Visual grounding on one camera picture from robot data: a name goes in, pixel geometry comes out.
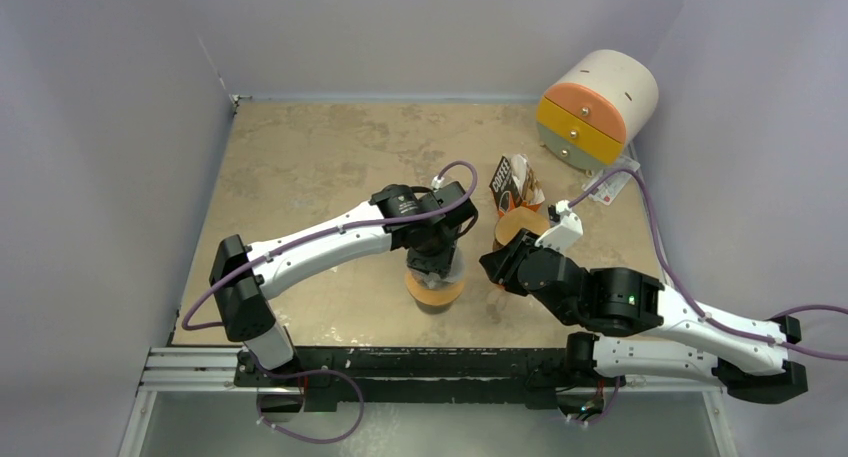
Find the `light bamboo dripper stand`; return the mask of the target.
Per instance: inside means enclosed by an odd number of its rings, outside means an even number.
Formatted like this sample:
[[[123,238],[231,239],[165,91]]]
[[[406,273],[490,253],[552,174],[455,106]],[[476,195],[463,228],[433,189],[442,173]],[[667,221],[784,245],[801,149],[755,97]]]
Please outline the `light bamboo dripper stand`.
[[[421,283],[411,271],[406,272],[404,282],[413,299],[420,304],[432,307],[451,305],[458,299],[466,285],[466,280],[461,279],[454,283],[447,283],[437,289],[430,289]]]

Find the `grey glass carafe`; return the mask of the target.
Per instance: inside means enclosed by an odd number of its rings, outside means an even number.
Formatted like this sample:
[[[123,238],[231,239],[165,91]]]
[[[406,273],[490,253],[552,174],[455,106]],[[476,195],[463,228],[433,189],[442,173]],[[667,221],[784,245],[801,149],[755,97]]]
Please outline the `grey glass carafe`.
[[[436,305],[436,304],[429,304],[429,303],[425,303],[425,302],[416,300],[415,304],[418,307],[418,309],[421,310],[422,312],[424,312],[426,314],[430,314],[430,315],[437,315],[437,314],[441,314],[441,313],[444,313],[444,312],[447,312],[448,310],[450,310],[451,307],[453,306],[454,302],[451,301],[451,302],[448,302],[448,303]]]

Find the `coffee paper filter box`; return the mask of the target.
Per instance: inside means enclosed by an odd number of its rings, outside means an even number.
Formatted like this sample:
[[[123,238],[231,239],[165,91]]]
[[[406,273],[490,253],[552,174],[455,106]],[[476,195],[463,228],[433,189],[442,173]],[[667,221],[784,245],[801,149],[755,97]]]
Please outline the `coffee paper filter box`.
[[[525,154],[503,155],[489,183],[499,217],[516,208],[538,211],[545,194]]]

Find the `white paper coffee filter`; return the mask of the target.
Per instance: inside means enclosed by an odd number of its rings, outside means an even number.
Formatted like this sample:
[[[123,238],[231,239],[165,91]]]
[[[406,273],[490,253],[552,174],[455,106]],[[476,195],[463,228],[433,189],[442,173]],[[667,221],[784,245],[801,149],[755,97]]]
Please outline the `white paper coffee filter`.
[[[440,290],[448,286],[458,284],[465,279],[465,260],[462,251],[455,249],[450,268],[445,277],[430,273],[426,278],[426,287],[431,290]]]

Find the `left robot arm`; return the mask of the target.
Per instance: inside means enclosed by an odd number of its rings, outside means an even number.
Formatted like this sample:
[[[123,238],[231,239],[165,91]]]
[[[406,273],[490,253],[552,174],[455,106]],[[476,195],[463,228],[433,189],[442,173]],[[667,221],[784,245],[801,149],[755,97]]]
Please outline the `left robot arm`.
[[[397,249],[407,250],[408,267],[445,277],[463,225],[477,216],[458,182],[439,189],[392,184],[343,215],[276,240],[227,237],[209,277],[226,337],[247,347],[272,385],[287,385],[298,359],[269,300],[332,267]]]

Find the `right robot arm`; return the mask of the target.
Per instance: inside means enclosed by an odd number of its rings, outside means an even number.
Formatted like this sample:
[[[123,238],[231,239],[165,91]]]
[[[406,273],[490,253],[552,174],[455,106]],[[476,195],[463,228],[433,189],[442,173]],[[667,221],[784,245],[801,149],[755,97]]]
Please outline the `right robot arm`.
[[[488,279],[505,291],[532,296],[560,323],[577,327],[561,358],[577,385],[626,375],[663,376],[722,386],[738,400],[780,404],[808,390],[804,365],[787,344],[801,339],[793,317],[744,318],[696,308],[658,279],[624,267],[588,270],[566,251],[583,234],[568,201],[549,208],[542,234],[519,230],[480,257]]]

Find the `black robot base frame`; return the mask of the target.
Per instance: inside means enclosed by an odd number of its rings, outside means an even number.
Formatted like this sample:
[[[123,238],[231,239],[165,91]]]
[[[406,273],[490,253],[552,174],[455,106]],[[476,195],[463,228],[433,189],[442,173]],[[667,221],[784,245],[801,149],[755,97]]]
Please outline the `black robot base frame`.
[[[308,412],[332,412],[342,402],[522,404],[564,409],[559,393],[623,387],[603,377],[586,345],[565,348],[300,346],[293,362],[265,371],[249,352],[237,355],[234,383],[301,391]]]

